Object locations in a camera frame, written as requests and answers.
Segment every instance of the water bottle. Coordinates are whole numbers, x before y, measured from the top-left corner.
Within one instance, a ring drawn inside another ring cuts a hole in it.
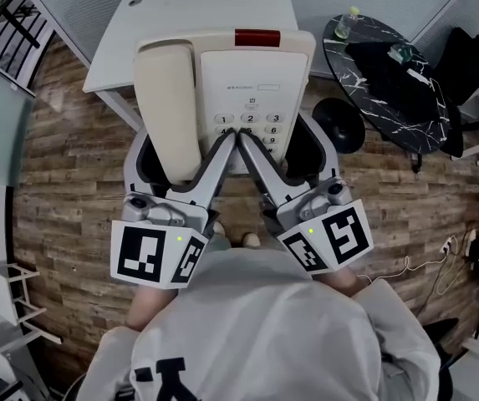
[[[350,29],[358,22],[359,9],[351,6],[349,14],[344,15],[339,20],[338,26],[334,30],[336,36],[345,40],[349,37]]]

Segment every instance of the red light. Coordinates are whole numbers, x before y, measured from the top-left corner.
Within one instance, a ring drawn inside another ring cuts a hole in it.
[[[278,30],[236,30],[236,46],[265,46],[278,48],[280,32]]]

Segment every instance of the wooden floor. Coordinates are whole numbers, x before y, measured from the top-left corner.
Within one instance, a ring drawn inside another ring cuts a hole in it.
[[[132,296],[130,287],[110,278],[109,253],[111,220],[120,217],[124,196],[122,165],[135,132],[94,94],[82,92],[86,73],[61,42],[54,42],[33,86],[37,103],[14,197],[15,255],[41,272],[30,283],[30,295],[48,309],[37,322],[64,339],[62,346],[34,342],[33,355],[47,384],[59,390],[86,370],[100,337],[123,322]],[[308,90],[304,113],[319,98],[339,94],[329,81],[313,80]],[[427,155],[423,171],[414,175],[406,153],[368,126],[362,149],[341,155],[340,166],[354,198],[364,201],[375,241],[375,249],[355,266],[359,272],[397,273],[405,255],[412,266],[441,259],[438,250],[449,235],[461,241],[466,229],[479,226],[474,160]],[[215,202],[233,241],[254,231],[265,245],[274,245],[258,217],[257,201],[254,184],[243,177],[228,178]],[[463,265],[459,257],[446,282]],[[389,282],[418,312],[439,268],[424,266]],[[445,343],[456,352],[479,319],[479,286],[468,266],[446,294],[431,296],[418,318],[427,323],[444,317],[461,319]]]

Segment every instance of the person's arm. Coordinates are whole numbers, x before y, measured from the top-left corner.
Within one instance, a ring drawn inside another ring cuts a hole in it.
[[[425,330],[390,285],[367,286],[348,267],[315,277],[367,312],[383,354],[381,399],[436,400],[440,358]]]
[[[144,330],[155,315],[167,307],[177,295],[178,290],[161,290],[139,285],[131,302],[125,325],[132,330]]]
[[[347,297],[352,297],[354,294],[367,287],[367,282],[359,279],[348,267],[344,267],[336,272],[314,275],[313,279],[324,285],[328,285],[330,288],[341,292]]]
[[[139,334],[177,296],[177,290],[138,286],[131,302],[125,327],[117,327],[102,337],[77,400],[116,399],[118,393],[133,391],[130,385],[131,353]]]

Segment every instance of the round table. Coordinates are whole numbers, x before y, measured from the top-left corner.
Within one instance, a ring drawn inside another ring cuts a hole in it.
[[[360,42],[398,42],[408,41],[393,28],[376,19],[359,16],[359,20],[350,32],[349,38],[342,40],[334,34],[341,15],[332,18],[323,34],[324,56],[332,74],[349,99],[360,109],[364,117],[381,134],[388,137],[399,147],[424,155],[438,150],[445,142],[450,124],[447,112],[440,114],[440,123],[432,121],[416,123],[400,111],[391,108],[388,103],[369,93],[367,79],[356,67],[354,60],[345,52],[348,43]],[[429,79],[431,66],[421,54],[414,55],[412,67]]]

